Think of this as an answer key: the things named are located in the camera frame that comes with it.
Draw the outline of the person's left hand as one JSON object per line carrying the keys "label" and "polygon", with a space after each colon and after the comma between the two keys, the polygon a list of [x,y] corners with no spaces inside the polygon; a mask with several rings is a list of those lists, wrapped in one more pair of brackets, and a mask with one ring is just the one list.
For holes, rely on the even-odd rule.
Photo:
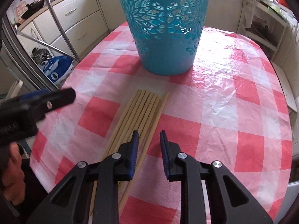
{"label": "person's left hand", "polygon": [[10,160],[1,177],[4,197],[15,206],[25,198],[24,172],[21,169],[22,157],[17,143],[10,144]]}

